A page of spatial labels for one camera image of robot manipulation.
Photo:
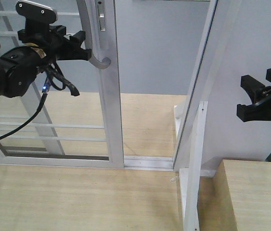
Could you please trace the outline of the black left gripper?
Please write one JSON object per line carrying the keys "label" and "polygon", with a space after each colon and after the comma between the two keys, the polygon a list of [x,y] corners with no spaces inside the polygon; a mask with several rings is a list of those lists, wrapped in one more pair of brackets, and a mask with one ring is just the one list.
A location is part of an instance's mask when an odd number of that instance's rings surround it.
{"label": "black left gripper", "polygon": [[47,65],[54,61],[85,60],[92,56],[91,49],[82,49],[86,39],[85,31],[78,31],[66,38],[66,27],[49,24],[25,24],[18,32],[19,40],[24,44],[17,48],[23,65]]}

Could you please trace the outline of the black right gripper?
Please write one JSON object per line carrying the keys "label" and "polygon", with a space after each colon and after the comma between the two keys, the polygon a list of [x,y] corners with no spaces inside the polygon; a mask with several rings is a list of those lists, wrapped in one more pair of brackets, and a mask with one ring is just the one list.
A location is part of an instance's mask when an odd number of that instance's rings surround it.
{"label": "black right gripper", "polygon": [[[266,80],[271,83],[271,68],[267,69]],[[271,86],[265,86],[250,75],[241,76],[240,87],[248,94],[255,109],[244,104],[236,106],[236,115],[243,122],[271,121]]]}

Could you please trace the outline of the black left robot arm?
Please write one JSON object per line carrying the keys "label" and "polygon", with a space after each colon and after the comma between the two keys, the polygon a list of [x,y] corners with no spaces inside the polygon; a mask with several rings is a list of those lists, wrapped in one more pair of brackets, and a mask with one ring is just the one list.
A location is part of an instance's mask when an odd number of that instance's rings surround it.
{"label": "black left robot arm", "polygon": [[37,75],[43,72],[55,89],[68,88],[72,96],[80,94],[64,77],[57,61],[88,61],[91,58],[92,50],[81,47],[86,39],[84,31],[67,38],[65,26],[26,24],[18,31],[18,37],[23,45],[0,57],[0,96],[23,96]]}

